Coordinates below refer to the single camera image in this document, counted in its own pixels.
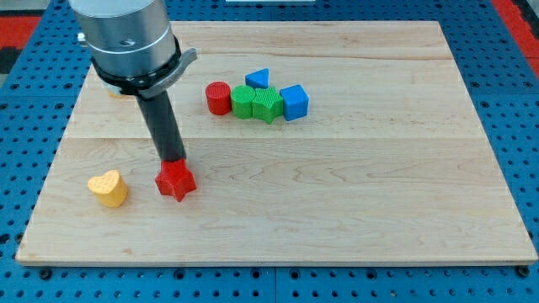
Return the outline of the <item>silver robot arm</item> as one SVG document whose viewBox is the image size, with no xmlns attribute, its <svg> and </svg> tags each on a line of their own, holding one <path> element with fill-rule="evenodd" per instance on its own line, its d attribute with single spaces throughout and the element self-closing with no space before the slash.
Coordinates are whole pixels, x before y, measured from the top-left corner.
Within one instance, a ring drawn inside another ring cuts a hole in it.
<svg viewBox="0 0 539 303">
<path fill-rule="evenodd" d="M 176 53 L 163 0 L 70 0 L 97 65 L 118 77 L 157 70 Z"/>
</svg>

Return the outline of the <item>yellow block behind arm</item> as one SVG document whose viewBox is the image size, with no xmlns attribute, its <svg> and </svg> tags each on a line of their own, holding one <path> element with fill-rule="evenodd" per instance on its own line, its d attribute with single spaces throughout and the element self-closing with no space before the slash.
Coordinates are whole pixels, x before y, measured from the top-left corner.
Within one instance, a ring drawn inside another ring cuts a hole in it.
<svg viewBox="0 0 539 303">
<path fill-rule="evenodd" d="M 121 92 L 121 88 L 117 87 L 115 85 L 112 85 L 110 83 L 104 82 L 103 83 L 108 95 L 112 98 L 126 98 L 126 95 L 124 95 Z"/>
</svg>

